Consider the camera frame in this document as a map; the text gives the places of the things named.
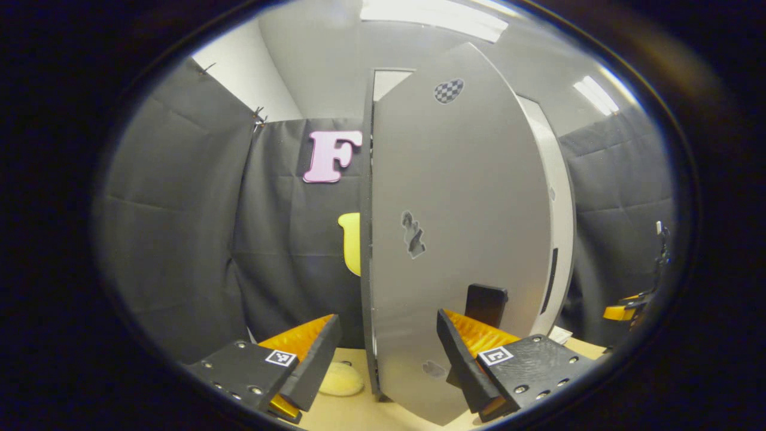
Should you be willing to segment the pale yellow round pad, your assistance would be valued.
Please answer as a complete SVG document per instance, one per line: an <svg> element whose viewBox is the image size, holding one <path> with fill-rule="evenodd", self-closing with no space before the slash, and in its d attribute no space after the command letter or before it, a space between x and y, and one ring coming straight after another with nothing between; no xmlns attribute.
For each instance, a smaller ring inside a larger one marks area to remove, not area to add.
<svg viewBox="0 0 766 431"><path fill-rule="evenodd" d="M355 396L364 390L364 379L350 361L333 361L318 392L336 397Z"/></svg>

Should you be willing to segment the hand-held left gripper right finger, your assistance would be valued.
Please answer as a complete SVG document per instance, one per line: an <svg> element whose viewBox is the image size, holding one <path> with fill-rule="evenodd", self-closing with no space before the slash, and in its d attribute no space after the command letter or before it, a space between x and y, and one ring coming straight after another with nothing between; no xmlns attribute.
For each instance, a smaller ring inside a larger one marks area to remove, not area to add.
<svg viewBox="0 0 766 431"><path fill-rule="evenodd" d="M452 379L484 423L542 403L595 365L545 335L519 338L446 309L437 311L437 335Z"/></svg>

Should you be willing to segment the black backdrop cloth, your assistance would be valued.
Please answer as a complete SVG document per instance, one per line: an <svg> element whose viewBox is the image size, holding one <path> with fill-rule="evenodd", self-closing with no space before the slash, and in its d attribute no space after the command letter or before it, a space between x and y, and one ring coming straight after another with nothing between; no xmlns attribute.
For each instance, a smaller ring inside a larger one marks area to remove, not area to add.
<svg viewBox="0 0 766 431"><path fill-rule="evenodd" d="M608 306L655 284L661 241L674 229L676 205L660 130L636 106L559 138L574 196L576 237L571 284L557 324L578 340L613 347L627 322L604 318Z"/></svg>
<svg viewBox="0 0 766 431"><path fill-rule="evenodd" d="M172 360L194 363L329 314L363 348L360 281L339 216L360 210L360 152L335 183L307 183L318 131L360 118L272 121L192 59L135 109L96 206L110 287Z"/></svg>

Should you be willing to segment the white cabinet door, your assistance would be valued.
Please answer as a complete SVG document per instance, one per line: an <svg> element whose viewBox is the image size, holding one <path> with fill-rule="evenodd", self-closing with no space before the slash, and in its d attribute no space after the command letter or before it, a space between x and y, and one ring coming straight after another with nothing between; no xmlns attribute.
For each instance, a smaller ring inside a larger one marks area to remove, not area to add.
<svg viewBox="0 0 766 431"><path fill-rule="evenodd" d="M540 150L552 208L552 249L558 248L557 272L548 309L539 314L531 334L545 335L565 344L572 333L558 327L556 321L567 299L574 266L576 221L572 185L563 151L543 109L525 96L519 96L519 101Z"/></svg>
<svg viewBox="0 0 766 431"><path fill-rule="evenodd" d="M372 107L362 186L362 301L376 397L438 429L468 410L448 384L437 311L471 284L506 289L500 328L531 335L552 208L519 96L473 44L424 61Z"/></svg>

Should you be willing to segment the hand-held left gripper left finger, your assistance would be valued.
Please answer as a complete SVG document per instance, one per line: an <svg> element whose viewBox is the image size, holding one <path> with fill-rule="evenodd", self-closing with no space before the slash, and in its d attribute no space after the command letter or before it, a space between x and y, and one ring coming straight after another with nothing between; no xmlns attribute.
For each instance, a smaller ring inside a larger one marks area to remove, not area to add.
<svg viewBox="0 0 766 431"><path fill-rule="evenodd" d="M186 370L249 412L299 424L317 398L341 337L339 316L329 314L259 343L230 342Z"/></svg>

